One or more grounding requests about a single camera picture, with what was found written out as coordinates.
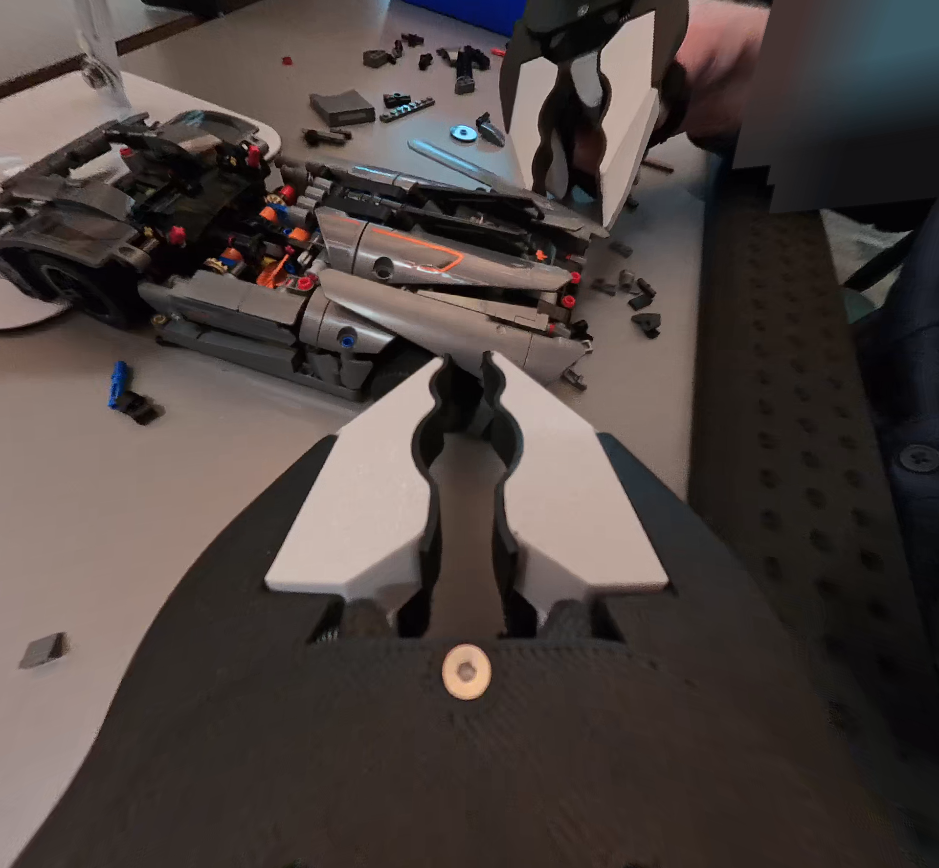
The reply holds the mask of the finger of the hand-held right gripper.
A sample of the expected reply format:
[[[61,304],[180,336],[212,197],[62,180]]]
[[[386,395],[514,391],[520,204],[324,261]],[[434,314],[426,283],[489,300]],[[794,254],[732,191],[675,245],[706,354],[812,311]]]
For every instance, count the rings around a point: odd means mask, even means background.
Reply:
[[[607,230],[626,204],[659,115],[659,94],[651,83],[654,29],[651,11],[626,21],[603,48],[589,53],[602,101],[594,108],[585,161]]]
[[[572,155],[582,123],[571,61],[556,65],[538,57],[520,66],[508,132],[527,189],[553,199],[570,196]]]

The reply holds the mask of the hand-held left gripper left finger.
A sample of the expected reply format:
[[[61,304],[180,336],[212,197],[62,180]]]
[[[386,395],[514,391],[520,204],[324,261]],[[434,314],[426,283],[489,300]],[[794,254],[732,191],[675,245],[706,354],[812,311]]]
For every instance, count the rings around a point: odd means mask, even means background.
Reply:
[[[264,578],[275,593],[368,601],[422,637],[440,578],[450,361],[434,358],[339,430]]]

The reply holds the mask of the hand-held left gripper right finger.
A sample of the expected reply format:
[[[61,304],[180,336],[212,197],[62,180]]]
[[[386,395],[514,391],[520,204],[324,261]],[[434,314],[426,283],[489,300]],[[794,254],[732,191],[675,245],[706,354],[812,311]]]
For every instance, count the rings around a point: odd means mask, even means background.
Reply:
[[[609,596],[670,579],[600,434],[499,352],[483,358],[489,439],[504,466],[492,559],[505,632],[534,637],[559,605],[593,618]]]

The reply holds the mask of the grey lego car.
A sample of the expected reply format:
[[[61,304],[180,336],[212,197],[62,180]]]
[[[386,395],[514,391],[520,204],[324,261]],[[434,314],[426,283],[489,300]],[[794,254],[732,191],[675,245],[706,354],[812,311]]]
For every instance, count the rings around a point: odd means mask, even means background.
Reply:
[[[433,356],[499,352],[584,391],[576,317],[607,233],[536,193],[347,161],[274,160],[211,110],[100,124],[2,179],[2,279],[161,345],[351,401]]]

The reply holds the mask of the scattered black lego parts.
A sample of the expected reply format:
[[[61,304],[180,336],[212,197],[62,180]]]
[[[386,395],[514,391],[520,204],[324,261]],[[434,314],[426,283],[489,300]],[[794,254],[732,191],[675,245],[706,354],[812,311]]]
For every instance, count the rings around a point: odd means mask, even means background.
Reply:
[[[394,40],[393,49],[391,50],[378,48],[363,51],[361,62],[365,68],[373,70],[382,69],[387,66],[395,66],[404,59],[405,49],[417,49],[423,47],[424,45],[425,39],[423,37],[416,34],[406,33],[403,34],[400,38]],[[492,55],[502,57],[504,54],[504,50],[493,50],[488,53],[483,52],[482,50],[470,44],[466,44],[456,49],[440,47],[435,52],[421,53],[418,57],[418,69],[421,72],[429,70],[435,59],[439,58],[442,64],[453,71],[454,95],[457,97],[466,97],[472,95],[475,92],[476,72],[489,71],[491,69],[490,57]],[[386,109],[393,108],[394,106],[407,103],[412,100],[417,99],[414,99],[409,93],[406,92],[385,92],[382,95],[383,109],[380,113],[378,113],[376,110],[377,119],[375,122],[380,123],[379,116]],[[302,130],[302,140],[307,146],[346,146],[346,144],[351,141],[353,135],[350,129],[353,126],[331,128],[324,122],[322,123],[324,124],[324,128],[307,128]],[[482,139],[487,144],[499,148],[506,146],[506,135],[504,131],[493,121],[491,113],[484,112],[480,114],[476,118],[475,123],[471,126],[477,129],[479,133],[478,140]]]

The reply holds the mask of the grey lego wedge block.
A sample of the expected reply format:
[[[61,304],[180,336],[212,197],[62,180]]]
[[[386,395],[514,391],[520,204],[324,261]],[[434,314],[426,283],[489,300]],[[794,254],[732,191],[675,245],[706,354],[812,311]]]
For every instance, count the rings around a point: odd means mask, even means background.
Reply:
[[[374,123],[375,106],[354,89],[338,94],[309,94],[311,110],[329,127],[349,127]]]

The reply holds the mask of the dark grey lego tile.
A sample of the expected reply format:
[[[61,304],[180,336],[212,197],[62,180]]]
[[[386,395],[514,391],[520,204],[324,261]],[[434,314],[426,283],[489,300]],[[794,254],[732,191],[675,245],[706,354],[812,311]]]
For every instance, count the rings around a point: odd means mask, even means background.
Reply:
[[[26,646],[18,663],[20,670],[33,670],[55,662],[67,652],[67,634],[57,631],[32,640]]]

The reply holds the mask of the person's right hand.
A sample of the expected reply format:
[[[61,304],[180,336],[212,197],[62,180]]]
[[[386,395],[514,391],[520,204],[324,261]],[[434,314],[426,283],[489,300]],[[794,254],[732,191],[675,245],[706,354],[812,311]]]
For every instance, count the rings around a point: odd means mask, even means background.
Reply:
[[[769,16],[766,5],[689,0],[687,33],[675,56],[685,71],[687,99],[681,114],[661,99],[661,132],[686,134],[694,146],[720,157],[733,155]]]

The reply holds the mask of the black perforated pad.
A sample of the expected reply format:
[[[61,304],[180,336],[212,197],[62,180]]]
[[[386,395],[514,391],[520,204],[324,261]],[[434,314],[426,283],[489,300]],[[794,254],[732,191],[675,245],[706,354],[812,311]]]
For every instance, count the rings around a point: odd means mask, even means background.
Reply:
[[[839,721],[937,757],[937,671],[822,219],[766,170],[706,191],[689,500],[746,562]]]

